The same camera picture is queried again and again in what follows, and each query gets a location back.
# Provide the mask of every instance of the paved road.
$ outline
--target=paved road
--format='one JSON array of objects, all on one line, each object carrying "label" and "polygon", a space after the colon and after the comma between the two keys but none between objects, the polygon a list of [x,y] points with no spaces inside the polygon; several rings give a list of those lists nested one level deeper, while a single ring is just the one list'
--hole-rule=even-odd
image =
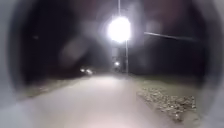
[{"label": "paved road", "polygon": [[180,128],[113,77],[92,77],[0,111],[5,128]]}]

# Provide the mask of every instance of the distant light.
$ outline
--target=distant light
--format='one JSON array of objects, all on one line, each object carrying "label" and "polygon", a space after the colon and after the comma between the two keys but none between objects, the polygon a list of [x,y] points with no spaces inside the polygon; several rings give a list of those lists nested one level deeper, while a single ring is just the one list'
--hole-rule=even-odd
[{"label": "distant light", "polygon": [[35,36],[33,36],[33,38],[34,38],[35,40],[38,40],[38,39],[39,39],[39,36],[35,35]]},{"label": "distant light", "polygon": [[109,38],[118,43],[123,43],[131,38],[131,23],[126,17],[117,17],[108,26]]},{"label": "distant light", "polygon": [[81,72],[85,72],[85,69],[81,68],[80,71],[81,71]]},{"label": "distant light", "polygon": [[120,62],[116,61],[116,62],[114,63],[114,66],[116,66],[116,67],[120,66]]},{"label": "distant light", "polygon": [[93,74],[93,72],[92,72],[90,69],[87,69],[87,70],[86,70],[86,73],[87,73],[88,75],[92,75],[92,74]]}]

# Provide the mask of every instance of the light pole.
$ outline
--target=light pole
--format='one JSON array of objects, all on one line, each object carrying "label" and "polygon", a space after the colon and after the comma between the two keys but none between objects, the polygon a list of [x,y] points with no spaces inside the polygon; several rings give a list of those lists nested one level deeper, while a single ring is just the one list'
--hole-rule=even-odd
[{"label": "light pole", "polygon": [[125,46],[126,46],[126,73],[129,73],[129,63],[128,63],[128,41],[125,41]]}]

